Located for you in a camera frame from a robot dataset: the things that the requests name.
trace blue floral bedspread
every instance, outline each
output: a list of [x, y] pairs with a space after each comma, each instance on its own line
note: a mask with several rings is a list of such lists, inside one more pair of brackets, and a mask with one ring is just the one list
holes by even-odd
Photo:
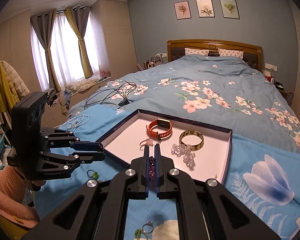
[[[300, 122], [274, 85], [237, 57], [188, 55], [149, 70], [128, 74], [108, 82], [101, 90], [125, 82], [137, 88], [133, 100], [122, 110], [141, 108], [233, 130], [254, 141], [300, 153]], [[118, 107], [122, 94], [131, 86], [112, 93], [105, 105]], [[105, 98], [109, 91], [89, 103]], [[71, 113], [82, 111], [85, 101]]]
[[[81, 140], [94, 141], [131, 112], [96, 105], [84, 113], [90, 118], [74, 133]], [[63, 148], [53, 149], [53, 152], [67, 155], [73, 151]], [[48, 181], [35, 193], [39, 217], [44, 218], [85, 183], [89, 179], [87, 171], [90, 169], [97, 171], [99, 179], [105, 181], [112, 179], [124, 167], [106, 157], [103, 162], [81, 165], [69, 179]], [[234, 134], [225, 187], [282, 239], [291, 239], [300, 228], [300, 154]], [[155, 193], [149, 192], [146, 200], [129, 201], [124, 239], [133, 240], [137, 229], [153, 221], [154, 231], [149, 239], [177, 240], [176, 219], [175, 203], [159, 200]]]

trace pillow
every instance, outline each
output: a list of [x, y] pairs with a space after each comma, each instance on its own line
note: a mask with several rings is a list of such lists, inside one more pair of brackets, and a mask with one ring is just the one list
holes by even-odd
[[243, 59], [243, 51], [240, 50], [228, 50], [228, 49], [218, 49], [219, 56], [234, 56]]
[[186, 55], [190, 54], [199, 54], [203, 56], [208, 56], [209, 50], [208, 49], [189, 49], [185, 48]]

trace silver ring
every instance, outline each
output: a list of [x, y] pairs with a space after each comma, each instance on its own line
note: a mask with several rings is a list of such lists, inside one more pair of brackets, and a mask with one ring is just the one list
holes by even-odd
[[[146, 231], [143, 229], [145, 226], [150, 226], [150, 227], [152, 228], [152, 230], [151, 230], [150, 232], [146, 232]], [[146, 233], [146, 234], [151, 234], [151, 233], [153, 232], [153, 230], [154, 230], [154, 228], [153, 228], [153, 223], [152, 223], [152, 222], [148, 222], [148, 223], [146, 223], [146, 224], [144, 224], [144, 225], [142, 226], [142, 231], [143, 231], [144, 233]]]

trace sheer white curtain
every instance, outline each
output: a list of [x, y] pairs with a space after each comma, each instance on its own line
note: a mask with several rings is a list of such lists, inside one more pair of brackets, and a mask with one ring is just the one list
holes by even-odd
[[49, 88], [49, 75], [44, 48], [40, 44], [34, 28], [31, 26], [31, 49], [35, 70], [39, 79], [42, 91]]
[[[88, 59], [95, 74], [99, 73], [97, 50], [92, 33], [90, 16], [84, 36]], [[31, 26], [31, 46], [34, 65], [39, 78], [41, 89], [49, 88], [49, 78], [45, 51], [40, 44], [34, 29]], [[56, 15], [51, 39], [51, 55], [54, 70], [60, 87], [63, 89], [67, 84], [84, 79], [81, 65], [78, 38], [72, 30], [64, 13]]]

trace picture frame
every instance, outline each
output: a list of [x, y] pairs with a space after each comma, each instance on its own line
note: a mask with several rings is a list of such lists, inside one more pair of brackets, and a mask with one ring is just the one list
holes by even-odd
[[215, 17], [212, 0], [196, 0], [199, 18]]
[[224, 18], [239, 19], [239, 11], [236, 0], [220, 0]]
[[177, 20], [191, 19], [191, 12], [188, 1], [174, 3]]

